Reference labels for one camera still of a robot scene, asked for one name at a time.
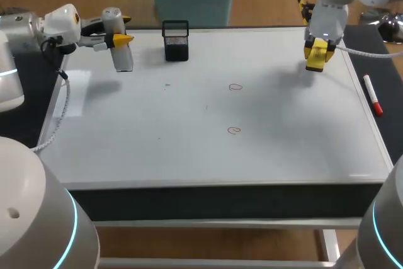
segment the white tabletop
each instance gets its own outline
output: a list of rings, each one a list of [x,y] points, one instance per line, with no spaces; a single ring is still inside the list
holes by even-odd
[[[109,51],[64,62],[71,103],[40,157],[68,189],[374,183],[392,169],[349,56],[306,71],[304,28],[191,31],[188,62],[165,62],[161,31],[128,33],[133,72]]]

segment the wooden floor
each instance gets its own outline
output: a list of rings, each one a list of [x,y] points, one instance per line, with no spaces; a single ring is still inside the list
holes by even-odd
[[[44,15],[73,3],[83,18],[117,6],[132,25],[158,25],[154,0],[0,0],[2,7],[22,7]],[[403,11],[401,3],[389,8]],[[349,6],[349,23],[357,24],[367,8]],[[236,26],[303,25],[297,0],[233,0],[230,24]],[[388,45],[390,52],[403,50]],[[394,59],[403,75],[403,57]],[[238,260],[323,260],[313,230],[98,228],[102,256],[138,258],[221,258]],[[338,231],[341,250],[356,231]]]

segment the red circle mark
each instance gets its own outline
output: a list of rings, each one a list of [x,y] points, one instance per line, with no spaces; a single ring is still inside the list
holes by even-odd
[[[230,91],[238,91],[238,90],[242,89],[243,86],[240,84],[232,83],[228,86],[228,88]]]
[[[231,135],[236,135],[237,132],[240,132],[241,129],[237,128],[237,127],[229,127],[227,129],[227,131],[231,134]]]

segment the yellow black hazard tape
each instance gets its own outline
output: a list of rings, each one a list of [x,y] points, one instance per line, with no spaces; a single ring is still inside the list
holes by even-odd
[[[304,21],[304,25],[308,25],[309,18],[307,16],[307,11],[306,11],[306,5],[307,2],[305,0],[297,0],[298,5],[300,7],[301,15],[302,15],[302,20]]]

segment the red marker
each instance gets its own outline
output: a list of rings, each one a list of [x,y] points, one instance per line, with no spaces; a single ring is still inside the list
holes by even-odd
[[[382,107],[380,107],[380,104],[378,102],[375,91],[373,90],[371,79],[367,74],[364,75],[364,83],[365,83],[366,90],[368,91],[368,94],[370,95],[372,106],[373,106],[373,109],[375,110],[375,113],[377,114],[378,117],[382,116],[382,114],[383,114]]]

